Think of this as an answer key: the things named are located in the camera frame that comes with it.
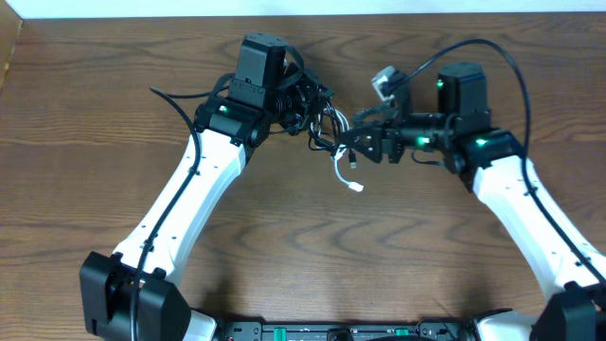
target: robotic arm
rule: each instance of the robotic arm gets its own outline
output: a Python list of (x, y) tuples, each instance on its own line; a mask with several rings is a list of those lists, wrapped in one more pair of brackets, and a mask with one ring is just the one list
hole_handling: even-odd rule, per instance
[[(246, 35), (236, 73), (221, 77), (213, 91), (206, 94), (207, 101), (196, 110), (195, 132), (185, 155), (149, 213), (111, 257), (92, 252), (82, 265), (80, 287), (86, 330), (108, 340), (131, 340), (134, 323), (138, 338), (146, 341), (241, 341), (218, 334), (217, 320), (192, 311), (177, 286), (210, 212), (244, 170), (254, 150), (268, 137), (270, 126), (278, 123), (283, 130), (276, 134), (308, 131), (310, 149), (330, 152), (335, 168), (347, 149), (377, 163), (383, 154), (390, 163), (399, 163), (405, 149), (410, 149), (416, 162), (440, 165), (458, 175), (464, 186), (495, 213), (520, 247), (539, 281), (547, 306), (539, 318), (496, 311), (466, 323), (438, 321), (423, 329), (422, 322), (412, 327), (371, 326), (366, 332), (363, 326), (339, 332), (338, 326), (314, 325), (315, 332), (311, 332), (309, 326), (289, 330), (283, 325), (234, 323), (231, 326), (237, 328), (231, 330), (254, 333), (249, 335), (250, 340), (242, 340), (298, 340), (307, 337), (303, 332), (308, 332), (310, 339), (324, 337), (328, 341), (382, 336), (397, 337), (398, 341), (593, 341), (603, 337), (601, 311), (606, 306), (606, 296), (601, 274), (606, 273), (606, 260), (548, 194), (532, 162), (526, 159), (527, 144), (522, 147), (510, 132), (491, 126), (487, 81), (481, 66), (443, 66), (437, 78), (438, 112), (413, 112), (409, 89), (412, 77), (446, 52), (472, 41), (438, 53), (408, 76), (392, 66), (381, 71), (372, 84), (383, 104), (357, 114), (353, 118), (355, 128), (349, 130), (343, 123), (335, 124), (344, 117), (334, 115), (331, 90), (304, 67), (293, 47), (273, 36)], [(287, 52), (294, 63), (285, 61)], [(519, 70), (514, 70), (521, 80)], [(226, 83), (229, 94), (224, 98), (219, 94), (226, 89)], [(366, 120), (376, 115), (381, 119)], [(321, 136), (324, 117), (332, 123), (333, 141)], [(201, 145), (200, 153), (196, 153), (196, 139)], [(415, 158), (418, 151), (438, 151), (444, 158), (441, 162), (419, 162)], [(198, 167), (193, 169), (191, 164), (196, 157)], [(166, 220), (151, 235), (152, 226), (166, 214), (165, 207), (191, 174), (194, 175)], [(136, 280), (137, 272), (142, 274), (142, 286)], [(138, 313), (135, 319), (131, 301), (138, 303), (134, 305)]]

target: wooden surface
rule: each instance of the wooden surface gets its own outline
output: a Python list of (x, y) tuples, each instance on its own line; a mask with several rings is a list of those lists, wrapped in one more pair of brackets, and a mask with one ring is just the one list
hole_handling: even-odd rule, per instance
[[(27, 21), (0, 98), (0, 339), (84, 339), (81, 263), (109, 255), (143, 218), (187, 142), (148, 86), (204, 91), (235, 69), (246, 31), (286, 38), (351, 115), (369, 80), (411, 70), (464, 38), (493, 39), (532, 97), (531, 156), (577, 227), (606, 250), (606, 15)], [(481, 62), (495, 124), (522, 132), (520, 91), (491, 51)], [(435, 110), (436, 69), (414, 83)], [(184, 102), (189, 113), (196, 101)], [(227, 190), (181, 287), (193, 307), (267, 320), (396, 321), (512, 307), (536, 314), (538, 284), (496, 218), (445, 170), (359, 160), (339, 183), (303, 137), (273, 136)]]
[(21, 18), (9, 7), (5, 0), (0, 0), (0, 91), (5, 75), (9, 71), (9, 61), (19, 36)]

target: green light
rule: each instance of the green light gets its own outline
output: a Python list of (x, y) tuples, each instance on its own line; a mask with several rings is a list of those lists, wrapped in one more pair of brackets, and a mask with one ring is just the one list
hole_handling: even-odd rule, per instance
[(432, 140), (429, 137), (419, 137), (419, 138), (417, 138), (417, 144), (419, 144), (420, 146), (428, 144), (431, 141)]

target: wooden table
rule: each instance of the wooden table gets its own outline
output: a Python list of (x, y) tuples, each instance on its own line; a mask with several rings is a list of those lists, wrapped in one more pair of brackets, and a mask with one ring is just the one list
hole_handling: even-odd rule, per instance
[[(393, 15), (26, 21), (0, 98), (0, 339), (84, 339), (81, 263), (109, 255), (181, 159), (187, 128), (148, 87), (205, 91), (233, 72), (244, 32), (286, 38), (348, 115), (376, 105), (372, 76), (446, 45), (492, 39), (521, 66), (531, 156), (585, 236), (606, 249), (606, 15)], [(521, 135), (507, 65), (484, 47), (494, 123)], [(436, 68), (414, 82), (435, 110)], [(183, 102), (193, 113), (197, 101)], [(512, 307), (538, 284), (507, 231), (439, 168), (359, 160), (339, 183), (325, 153), (272, 136), (215, 208), (181, 291), (193, 307), (267, 320), (401, 321)]]

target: white background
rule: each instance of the white background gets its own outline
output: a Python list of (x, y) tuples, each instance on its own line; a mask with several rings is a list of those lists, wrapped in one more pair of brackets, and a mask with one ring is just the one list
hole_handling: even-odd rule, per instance
[(606, 11), (606, 0), (8, 0), (7, 2), (24, 19)]

